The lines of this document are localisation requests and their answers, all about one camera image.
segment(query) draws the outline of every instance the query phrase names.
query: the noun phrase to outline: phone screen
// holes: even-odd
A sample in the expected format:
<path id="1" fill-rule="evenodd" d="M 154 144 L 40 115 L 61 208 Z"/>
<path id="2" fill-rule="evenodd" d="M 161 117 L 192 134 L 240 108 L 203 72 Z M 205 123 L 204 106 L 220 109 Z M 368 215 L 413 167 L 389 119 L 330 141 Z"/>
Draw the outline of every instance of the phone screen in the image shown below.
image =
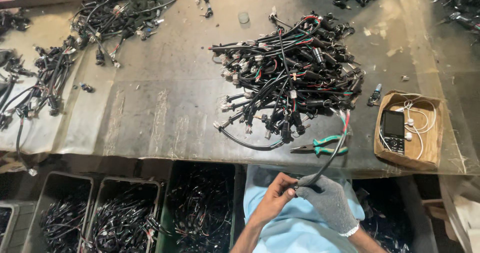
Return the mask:
<path id="1" fill-rule="evenodd" d="M 405 136 L 404 121 L 405 118 L 402 112 L 398 114 L 385 113 L 383 121 L 383 134 L 384 135 L 396 135 L 400 137 Z"/>

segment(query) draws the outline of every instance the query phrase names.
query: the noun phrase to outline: knit glove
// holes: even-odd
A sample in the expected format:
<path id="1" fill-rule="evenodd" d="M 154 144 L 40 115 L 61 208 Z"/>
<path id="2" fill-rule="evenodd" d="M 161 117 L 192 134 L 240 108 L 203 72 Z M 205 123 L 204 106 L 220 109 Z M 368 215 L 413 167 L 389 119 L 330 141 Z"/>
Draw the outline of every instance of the knit glove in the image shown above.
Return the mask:
<path id="1" fill-rule="evenodd" d="M 325 176 L 310 187 L 302 187 L 313 175 L 305 176 L 298 181 L 297 196 L 309 201 L 320 213 L 329 227 L 341 236 L 349 237 L 359 227 L 347 202 L 343 187 Z"/>

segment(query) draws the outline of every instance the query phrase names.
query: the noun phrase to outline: pliers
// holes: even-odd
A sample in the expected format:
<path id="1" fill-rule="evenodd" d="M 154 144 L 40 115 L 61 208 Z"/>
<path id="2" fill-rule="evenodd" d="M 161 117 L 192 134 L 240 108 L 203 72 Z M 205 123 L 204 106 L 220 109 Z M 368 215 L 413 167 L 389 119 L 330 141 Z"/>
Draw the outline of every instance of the pliers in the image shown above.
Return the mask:
<path id="1" fill-rule="evenodd" d="M 303 145 L 303 146 L 299 146 L 299 147 L 296 147 L 296 148 L 291 148 L 290 151 L 300 151 L 300 152 L 315 151 L 315 154 L 319 154 L 321 152 L 332 154 L 334 149 L 325 148 L 325 147 L 321 147 L 321 146 L 325 145 L 325 144 L 327 144 L 328 142 L 331 142 L 331 141 L 339 141 L 340 138 L 341 138 L 341 136 L 337 135 L 337 136 L 329 136 L 327 138 L 320 139 L 320 140 L 314 139 L 313 144 Z M 337 155 L 342 155 L 342 154 L 346 153 L 348 150 L 349 150 L 348 147 L 341 147 L 338 150 Z"/>

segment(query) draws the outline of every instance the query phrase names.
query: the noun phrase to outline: black feature phone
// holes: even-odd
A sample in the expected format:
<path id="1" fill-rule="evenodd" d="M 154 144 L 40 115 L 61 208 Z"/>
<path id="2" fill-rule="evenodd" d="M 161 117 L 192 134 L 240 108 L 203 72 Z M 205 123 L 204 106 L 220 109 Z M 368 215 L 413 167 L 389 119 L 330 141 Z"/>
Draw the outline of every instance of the black feature phone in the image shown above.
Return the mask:
<path id="1" fill-rule="evenodd" d="M 383 110 L 381 113 L 381 135 L 383 136 L 383 146 L 405 154 L 405 115 L 403 112 L 393 110 Z"/>

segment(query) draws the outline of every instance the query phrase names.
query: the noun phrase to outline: storage crate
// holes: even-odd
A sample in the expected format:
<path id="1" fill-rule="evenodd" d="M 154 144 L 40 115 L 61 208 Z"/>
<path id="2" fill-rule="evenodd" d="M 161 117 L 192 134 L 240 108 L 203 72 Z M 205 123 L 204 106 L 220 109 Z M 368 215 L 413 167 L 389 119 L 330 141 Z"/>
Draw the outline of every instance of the storage crate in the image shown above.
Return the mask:
<path id="1" fill-rule="evenodd" d="M 217 164 L 217 163 L 192 163 L 176 161 L 173 164 L 170 179 L 168 180 L 167 194 L 165 194 L 164 206 L 161 214 L 160 224 L 173 236 L 167 236 L 162 233 L 158 234 L 157 247 L 155 253 L 177 253 L 180 251 L 180 246 L 177 245 L 177 240 L 181 237 L 175 233 L 175 225 L 173 223 L 173 207 L 169 207 L 168 193 L 171 192 L 174 186 L 174 181 L 178 179 L 181 173 L 191 170 L 194 164 L 216 164 L 222 165 L 225 168 L 230 168 L 231 178 L 235 179 L 233 182 L 233 211 L 230 231 L 230 249 L 233 247 L 236 239 L 240 235 L 245 225 L 243 215 L 243 193 L 245 189 L 246 174 L 241 165 L 238 164 Z"/>
<path id="2" fill-rule="evenodd" d="M 151 184 L 151 188 L 144 188 L 144 194 L 153 194 L 155 196 L 154 199 L 154 209 L 153 209 L 153 216 L 154 218 L 158 218 L 158 215 L 161 213 L 161 208 L 163 206 L 163 200 L 165 195 L 165 185 L 160 186 L 159 182 L 156 181 L 146 181 L 141 179 L 134 179 L 134 178 L 119 178 L 119 177 L 105 177 L 100 185 L 100 190 L 98 192 L 98 196 L 95 202 L 95 206 L 93 209 L 92 218 L 90 220 L 90 224 L 88 226 L 88 230 L 86 233 L 86 238 L 89 242 L 92 242 L 92 227 L 96 220 L 96 212 L 99 207 L 102 207 L 107 200 L 115 197 L 119 193 L 123 193 L 129 188 L 132 188 L 134 184 Z M 150 241 L 147 243 L 147 252 L 150 251 L 152 248 L 152 244 Z M 87 248 L 83 247 L 83 252 L 88 252 Z"/>
<path id="3" fill-rule="evenodd" d="M 85 195 L 88 196 L 88 199 L 86 199 L 87 211 L 81 227 L 81 234 L 85 234 L 85 230 L 88 225 L 88 219 L 90 218 L 92 211 L 92 197 L 94 192 L 96 192 L 93 178 L 52 171 L 47 176 L 45 184 L 42 188 L 42 192 L 35 208 L 33 220 L 30 224 L 22 253 L 47 252 L 47 243 L 40 227 L 42 212 L 47 210 L 51 204 L 58 200 L 64 199 L 69 195 L 79 194 L 78 190 L 82 186 L 85 186 Z M 79 246 L 77 252 L 80 252 L 80 244 L 81 238 L 79 237 Z"/>
<path id="4" fill-rule="evenodd" d="M 0 222 L 0 228 L 5 230 L 0 238 L 0 253 L 22 251 L 36 205 L 36 201 L 0 201 L 1 212 L 9 213 L 8 219 Z"/>

